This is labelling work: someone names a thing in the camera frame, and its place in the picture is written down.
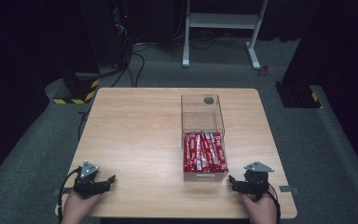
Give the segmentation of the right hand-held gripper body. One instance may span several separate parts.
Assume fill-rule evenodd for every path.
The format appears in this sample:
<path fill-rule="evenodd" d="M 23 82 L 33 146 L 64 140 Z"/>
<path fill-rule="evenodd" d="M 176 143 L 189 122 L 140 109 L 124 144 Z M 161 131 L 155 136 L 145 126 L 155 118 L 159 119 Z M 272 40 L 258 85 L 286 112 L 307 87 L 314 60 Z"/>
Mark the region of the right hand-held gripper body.
<path fill-rule="evenodd" d="M 269 173 L 274 172 L 274 169 L 260 161 L 255 161 L 246 165 L 245 170 L 247 192 L 260 197 L 269 189 Z"/>

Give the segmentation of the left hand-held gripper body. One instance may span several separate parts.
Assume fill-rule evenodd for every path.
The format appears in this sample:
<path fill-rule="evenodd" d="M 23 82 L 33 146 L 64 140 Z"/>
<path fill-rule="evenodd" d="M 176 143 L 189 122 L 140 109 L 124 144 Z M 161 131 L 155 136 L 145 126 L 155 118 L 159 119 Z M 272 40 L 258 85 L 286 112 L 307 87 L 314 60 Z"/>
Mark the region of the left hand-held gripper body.
<path fill-rule="evenodd" d="M 83 161 L 83 164 L 80 167 L 80 173 L 75 180 L 74 191 L 84 199 L 88 199 L 97 194 L 102 194 L 103 192 L 96 192 L 94 189 L 96 183 L 102 183 L 94 181 L 98 172 L 98 166 L 95 166 L 89 161 Z"/>

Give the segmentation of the person's left hand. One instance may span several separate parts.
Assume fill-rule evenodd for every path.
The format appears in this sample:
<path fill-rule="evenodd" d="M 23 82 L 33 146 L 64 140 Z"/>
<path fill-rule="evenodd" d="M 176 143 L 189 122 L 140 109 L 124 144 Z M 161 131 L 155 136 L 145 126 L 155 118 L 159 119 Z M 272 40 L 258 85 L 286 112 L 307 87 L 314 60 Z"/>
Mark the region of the person's left hand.
<path fill-rule="evenodd" d="M 84 199 L 72 190 L 64 204 L 60 224 L 81 224 L 101 198 L 102 194 L 97 194 Z"/>

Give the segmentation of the person's right hand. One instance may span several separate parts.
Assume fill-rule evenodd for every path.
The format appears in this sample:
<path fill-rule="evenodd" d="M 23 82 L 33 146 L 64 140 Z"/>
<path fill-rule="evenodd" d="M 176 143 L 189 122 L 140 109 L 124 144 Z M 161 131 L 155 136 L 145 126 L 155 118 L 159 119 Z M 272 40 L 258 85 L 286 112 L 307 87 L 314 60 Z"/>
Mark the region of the person's right hand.
<path fill-rule="evenodd" d="M 258 201 L 254 202 L 247 194 L 241 195 L 241 201 L 252 224 L 277 224 L 278 212 L 272 188 L 269 188 Z"/>

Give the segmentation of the clear acrylic drawer case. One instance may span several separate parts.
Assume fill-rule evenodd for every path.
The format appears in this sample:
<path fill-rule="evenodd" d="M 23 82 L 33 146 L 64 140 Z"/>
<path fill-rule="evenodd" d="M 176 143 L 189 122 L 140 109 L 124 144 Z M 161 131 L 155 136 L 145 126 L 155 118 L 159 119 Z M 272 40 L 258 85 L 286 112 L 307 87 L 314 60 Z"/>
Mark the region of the clear acrylic drawer case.
<path fill-rule="evenodd" d="M 210 132 L 225 135 L 218 94 L 181 95 L 182 140 L 186 133 Z"/>

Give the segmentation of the dark equipment rack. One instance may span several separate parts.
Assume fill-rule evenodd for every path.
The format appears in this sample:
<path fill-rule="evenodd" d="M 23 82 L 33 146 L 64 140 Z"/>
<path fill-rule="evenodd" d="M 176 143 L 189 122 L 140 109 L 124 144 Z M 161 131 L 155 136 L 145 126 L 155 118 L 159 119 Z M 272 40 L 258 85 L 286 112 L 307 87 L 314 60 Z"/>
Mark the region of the dark equipment rack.
<path fill-rule="evenodd" d="M 112 15 L 116 30 L 116 40 L 120 53 L 120 66 L 126 68 L 131 60 L 134 33 L 130 20 L 127 0 L 112 0 Z"/>

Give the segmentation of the black post with striped base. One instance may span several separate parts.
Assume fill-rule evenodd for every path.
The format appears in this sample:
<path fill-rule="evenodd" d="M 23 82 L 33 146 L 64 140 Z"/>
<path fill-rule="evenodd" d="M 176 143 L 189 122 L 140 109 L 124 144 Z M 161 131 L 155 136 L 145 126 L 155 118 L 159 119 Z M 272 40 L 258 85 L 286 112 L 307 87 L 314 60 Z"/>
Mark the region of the black post with striped base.
<path fill-rule="evenodd" d="M 60 105 L 88 103 L 94 96 L 99 79 L 78 77 L 59 56 L 54 62 L 62 75 L 62 83 L 53 96 L 53 102 Z"/>

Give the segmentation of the black post with square base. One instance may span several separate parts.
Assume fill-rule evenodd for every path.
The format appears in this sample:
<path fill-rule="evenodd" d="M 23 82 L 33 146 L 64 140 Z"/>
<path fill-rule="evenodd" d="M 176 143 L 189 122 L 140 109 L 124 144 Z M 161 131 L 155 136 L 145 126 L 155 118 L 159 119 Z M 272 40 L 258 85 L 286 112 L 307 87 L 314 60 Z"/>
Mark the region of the black post with square base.
<path fill-rule="evenodd" d="M 310 68 L 313 64 L 313 57 L 317 54 L 318 38 L 315 36 L 317 21 L 314 16 L 318 13 L 320 0 L 315 0 L 312 7 L 307 29 L 303 34 L 295 54 L 281 82 L 275 83 L 282 105 L 290 108 L 320 108 L 321 104 L 317 96 L 310 88 L 314 79 Z"/>

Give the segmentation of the white metal stand frame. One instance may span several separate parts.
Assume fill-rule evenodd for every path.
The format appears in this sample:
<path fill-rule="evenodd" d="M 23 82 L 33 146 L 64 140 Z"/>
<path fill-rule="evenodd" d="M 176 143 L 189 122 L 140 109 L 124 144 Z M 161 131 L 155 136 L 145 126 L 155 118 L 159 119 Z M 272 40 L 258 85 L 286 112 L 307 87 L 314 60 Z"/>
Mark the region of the white metal stand frame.
<path fill-rule="evenodd" d="M 191 0 L 186 0 L 186 26 L 185 26 L 185 40 L 183 46 L 182 66 L 189 67 L 190 65 L 190 45 L 189 35 L 191 28 L 214 28 L 214 29 L 237 29 L 237 30 L 252 30 L 252 38 L 245 43 L 245 47 L 249 54 L 251 64 L 254 70 L 260 70 L 258 58 L 255 53 L 255 42 L 264 19 L 265 11 L 267 9 L 269 0 L 262 0 L 259 12 L 254 15 L 245 14 L 216 14 L 216 13 L 194 13 L 191 11 Z"/>

